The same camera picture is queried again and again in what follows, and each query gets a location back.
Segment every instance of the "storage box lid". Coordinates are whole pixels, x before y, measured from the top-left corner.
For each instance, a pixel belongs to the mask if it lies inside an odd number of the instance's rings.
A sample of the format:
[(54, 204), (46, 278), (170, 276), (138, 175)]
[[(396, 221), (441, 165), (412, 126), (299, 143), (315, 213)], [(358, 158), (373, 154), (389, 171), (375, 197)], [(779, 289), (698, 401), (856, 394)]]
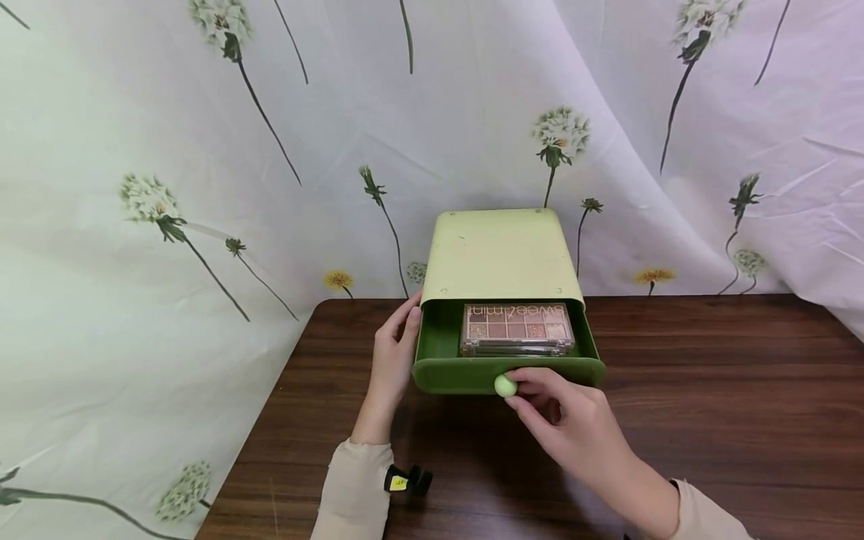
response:
[(553, 210), (479, 210), (438, 216), (422, 303), (431, 300), (585, 301)]

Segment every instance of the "black object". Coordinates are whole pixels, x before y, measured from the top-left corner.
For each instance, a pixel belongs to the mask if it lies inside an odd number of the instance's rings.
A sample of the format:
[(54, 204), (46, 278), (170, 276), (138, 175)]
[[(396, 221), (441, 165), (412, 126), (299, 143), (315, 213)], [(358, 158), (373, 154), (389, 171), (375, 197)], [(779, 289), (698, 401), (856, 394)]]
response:
[(432, 484), (432, 473), (417, 465), (405, 473), (395, 465), (390, 465), (384, 477), (384, 490), (389, 493), (409, 492), (417, 497), (425, 497)]

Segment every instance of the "hand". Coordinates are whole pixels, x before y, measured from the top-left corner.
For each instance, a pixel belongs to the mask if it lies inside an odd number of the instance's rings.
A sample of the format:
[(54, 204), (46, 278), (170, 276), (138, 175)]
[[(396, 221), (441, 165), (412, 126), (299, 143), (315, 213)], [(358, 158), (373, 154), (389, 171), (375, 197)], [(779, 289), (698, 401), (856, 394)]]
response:
[(507, 404), (553, 460), (650, 537), (675, 534), (676, 488), (633, 453), (602, 391), (548, 368), (525, 367), (507, 377), (521, 394)]
[[(375, 333), (372, 375), (351, 435), (352, 442), (386, 444), (390, 440), (393, 415), (411, 378), (414, 345), (420, 331), (420, 296), (421, 293), (417, 292), (399, 306)], [(403, 323), (405, 329), (401, 339), (397, 340)]]

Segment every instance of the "right hand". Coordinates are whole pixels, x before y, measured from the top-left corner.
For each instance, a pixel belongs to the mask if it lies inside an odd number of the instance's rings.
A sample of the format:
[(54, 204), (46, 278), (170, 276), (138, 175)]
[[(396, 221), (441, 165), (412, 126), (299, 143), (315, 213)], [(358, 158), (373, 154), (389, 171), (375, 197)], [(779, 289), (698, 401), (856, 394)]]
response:
[(545, 367), (520, 368), (507, 378), (518, 383), (520, 394), (508, 397), (507, 404), (534, 438), (601, 496), (638, 460), (602, 391), (570, 383)]
[(523, 367), (507, 377), (521, 394), (507, 404), (552, 459), (648, 537), (675, 533), (678, 491), (630, 449), (606, 394), (545, 367)]

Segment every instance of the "yellow label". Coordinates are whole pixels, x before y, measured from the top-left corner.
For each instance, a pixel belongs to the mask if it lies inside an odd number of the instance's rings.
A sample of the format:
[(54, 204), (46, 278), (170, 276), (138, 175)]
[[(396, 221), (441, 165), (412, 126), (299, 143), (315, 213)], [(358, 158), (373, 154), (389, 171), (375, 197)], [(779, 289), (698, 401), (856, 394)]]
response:
[(390, 480), (390, 491), (403, 492), (408, 489), (408, 479), (401, 476), (394, 476)]

